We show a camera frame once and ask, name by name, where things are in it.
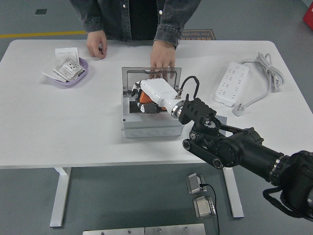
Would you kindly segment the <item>person's left hand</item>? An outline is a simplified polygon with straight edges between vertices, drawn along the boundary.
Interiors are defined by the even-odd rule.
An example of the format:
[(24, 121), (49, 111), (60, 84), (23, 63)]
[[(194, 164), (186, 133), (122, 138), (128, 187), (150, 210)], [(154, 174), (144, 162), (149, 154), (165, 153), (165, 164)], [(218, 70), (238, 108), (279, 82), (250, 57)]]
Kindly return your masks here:
[(155, 40), (150, 55), (151, 68), (174, 68), (176, 48), (172, 43)]

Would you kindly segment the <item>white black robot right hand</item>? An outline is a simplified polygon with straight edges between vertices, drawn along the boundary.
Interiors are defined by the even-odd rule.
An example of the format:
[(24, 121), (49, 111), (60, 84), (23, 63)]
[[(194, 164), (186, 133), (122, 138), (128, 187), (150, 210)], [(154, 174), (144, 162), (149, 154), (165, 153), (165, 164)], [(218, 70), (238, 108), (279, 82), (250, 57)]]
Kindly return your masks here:
[(141, 112), (156, 114), (166, 110), (173, 118), (179, 118), (184, 100), (177, 97), (175, 89), (163, 78), (141, 80), (134, 83), (132, 94)]

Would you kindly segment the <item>person's right hand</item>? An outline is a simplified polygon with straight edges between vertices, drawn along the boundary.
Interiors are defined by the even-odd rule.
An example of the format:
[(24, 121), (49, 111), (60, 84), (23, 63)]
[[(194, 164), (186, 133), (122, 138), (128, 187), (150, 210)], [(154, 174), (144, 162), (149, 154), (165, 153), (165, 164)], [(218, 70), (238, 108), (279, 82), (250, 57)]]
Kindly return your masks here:
[(107, 56), (107, 38), (103, 30), (89, 32), (87, 49), (93, 58), (104, 59)]

